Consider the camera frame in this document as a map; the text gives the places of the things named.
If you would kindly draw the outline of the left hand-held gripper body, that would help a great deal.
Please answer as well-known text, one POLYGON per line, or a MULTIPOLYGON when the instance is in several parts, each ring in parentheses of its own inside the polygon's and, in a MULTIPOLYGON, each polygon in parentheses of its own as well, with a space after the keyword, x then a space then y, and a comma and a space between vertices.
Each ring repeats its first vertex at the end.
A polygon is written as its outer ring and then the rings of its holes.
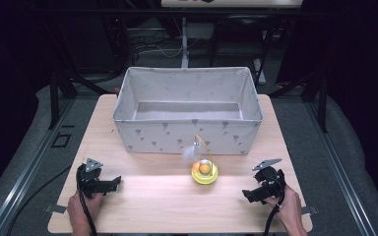
POLYGON ((111 181, 100 181, 102 163, 88 158, 77 168, 77 189, 87 198, 92 198, 94 193, 102 193, 106 187, 112 186, 111 181))

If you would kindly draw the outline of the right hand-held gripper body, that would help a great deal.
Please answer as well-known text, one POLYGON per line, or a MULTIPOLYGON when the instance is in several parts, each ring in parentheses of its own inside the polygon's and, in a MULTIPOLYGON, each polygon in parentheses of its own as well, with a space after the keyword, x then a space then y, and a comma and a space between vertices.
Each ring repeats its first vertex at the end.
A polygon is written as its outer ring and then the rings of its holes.
POLYGON ((280 197, 284 192, 285 180, 284 173, 276 170, 273 164, 280 162, 281 159, 266 159, 252 168, 256 171, 254 178, 260 184, 258 198, 266 199, 269 197, 280 197))

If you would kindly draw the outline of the yellow cat toy with feather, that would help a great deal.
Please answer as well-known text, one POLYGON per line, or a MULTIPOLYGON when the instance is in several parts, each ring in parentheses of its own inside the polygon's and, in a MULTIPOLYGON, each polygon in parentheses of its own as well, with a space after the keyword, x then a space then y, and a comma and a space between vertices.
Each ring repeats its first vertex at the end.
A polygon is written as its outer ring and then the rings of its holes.
POLYGON ((213 184, 218 176, 219 169, 213 160, 211 150, 207 143, 199 136, 194 137, 193 145, 186 147, 182 152, 183 160, 191 163, 191 175, 194 181, 201 185, 213 184), (201 164, 209 164, 211 172, 202 174, 199 170, 201 164))

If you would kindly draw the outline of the grey patterned fabric storage box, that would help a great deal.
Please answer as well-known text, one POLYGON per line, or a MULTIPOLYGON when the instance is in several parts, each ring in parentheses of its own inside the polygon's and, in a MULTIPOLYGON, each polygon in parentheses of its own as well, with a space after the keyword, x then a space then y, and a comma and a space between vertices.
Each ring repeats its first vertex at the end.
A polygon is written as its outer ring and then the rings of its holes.
POLYGON ((246 154, 263 118, 246 67, 131 67, 113 111, 130 152, 246 154))

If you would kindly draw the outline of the person's left hand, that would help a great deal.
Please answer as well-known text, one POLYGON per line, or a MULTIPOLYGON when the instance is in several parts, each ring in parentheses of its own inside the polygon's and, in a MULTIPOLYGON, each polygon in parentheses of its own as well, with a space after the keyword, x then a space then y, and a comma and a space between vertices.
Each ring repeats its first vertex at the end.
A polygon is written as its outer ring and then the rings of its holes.
MULTIPOLYGON (((99 208, 102 200, 102 193, 95 194, 91 199, 85 198, 85 203, 88 207, 92 219, 97 218, 99 208)), ((85 226, 89 227, 89 222, 80 201, 80 195, 76 192, 68 202, 67 211, 69 213, 70 223, 72 228, 85 226)))

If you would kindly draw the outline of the person's right hand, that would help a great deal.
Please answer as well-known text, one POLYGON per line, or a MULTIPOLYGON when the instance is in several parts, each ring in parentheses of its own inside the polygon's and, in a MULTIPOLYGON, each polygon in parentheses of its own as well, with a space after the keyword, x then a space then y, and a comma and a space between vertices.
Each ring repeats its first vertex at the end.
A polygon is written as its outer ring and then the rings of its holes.
POLYGON ((298 231, 302 227, 300 198, 290 186, 284 187, 284 199, 277 217, 287 232, 298 231))

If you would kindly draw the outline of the black metal stand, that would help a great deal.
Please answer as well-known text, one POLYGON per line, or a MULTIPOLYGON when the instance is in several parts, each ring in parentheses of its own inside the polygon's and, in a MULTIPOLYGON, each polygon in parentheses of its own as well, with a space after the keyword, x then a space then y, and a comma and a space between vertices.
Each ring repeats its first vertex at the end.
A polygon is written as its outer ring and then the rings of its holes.
POLYGON ((113 94, 113 91, 101 88, 81 76, 70 52, 66 49, 58 49, 54 56, 48 58, 46 73, 50 86, 51 121, 49 130, 53 129, 60 120, 59 92, 62 92, 67 99, 75 99, 77 97, 78 92, 73 82, 79 83, 99 95, 113 94))
POLYGON ((279 97, 294 88, 305 85, 305 88, 300 95, 300 99, 303 102, 313 102, 317 100, 317 124, 320 129, 327 133, 326 126, 326 114, 327 114, 327 100, 328 100, 328 68, 326 66, 320 66, 318 69, 311 71, 306 76, 287 83, 282 88, 269 94, 269 97, 279 97))

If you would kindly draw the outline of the black chair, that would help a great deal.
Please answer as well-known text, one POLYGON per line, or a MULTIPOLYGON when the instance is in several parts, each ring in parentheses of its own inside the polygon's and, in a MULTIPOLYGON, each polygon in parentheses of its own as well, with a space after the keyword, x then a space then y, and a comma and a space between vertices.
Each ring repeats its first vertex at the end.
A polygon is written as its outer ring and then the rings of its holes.
POLYGON ((270 17, 229 16, 214 24, 210 39, 210 66, 218 56, 249 57, 252 60, 255 84, 264 85, 270 17))

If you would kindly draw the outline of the white table leg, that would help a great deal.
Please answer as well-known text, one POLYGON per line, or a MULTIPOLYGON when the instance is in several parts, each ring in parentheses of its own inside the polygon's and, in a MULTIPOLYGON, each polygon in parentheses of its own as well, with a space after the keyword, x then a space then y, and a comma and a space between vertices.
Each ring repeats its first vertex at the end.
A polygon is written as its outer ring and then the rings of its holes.
POLYGON ((187 32, 187 20, 182 18, 182 61, 181 68, 189 67, 189 53, 188 53, 188 32, 187 32))

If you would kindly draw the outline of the aluminium floor rail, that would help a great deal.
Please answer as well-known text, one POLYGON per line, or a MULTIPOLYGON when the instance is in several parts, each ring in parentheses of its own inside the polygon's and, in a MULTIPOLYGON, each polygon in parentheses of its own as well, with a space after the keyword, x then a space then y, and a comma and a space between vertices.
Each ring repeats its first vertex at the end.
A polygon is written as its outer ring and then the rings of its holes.
POLYGON ((40 107, 15 156, 0 179, 0 236, 55 236, 47 229, 81 138, 75 120, 83 103, 67 100, 49 130, 47 110, 40 107))
POLYGON ((314 104, 312 102, 304 102, 304 106, 311 118, 312 124, 315 127, 318 136, 322 140, 326 152, 328 153, 330 168, 334 173, 361 236, 378 236, 370 219, 368 218, 367 212, 362 205, 360 197, 357 195, 348 178, 346 170, 340 160, 334 144, 332 143, 330 135, 323 131, 318 122, 317 110, 314 104))

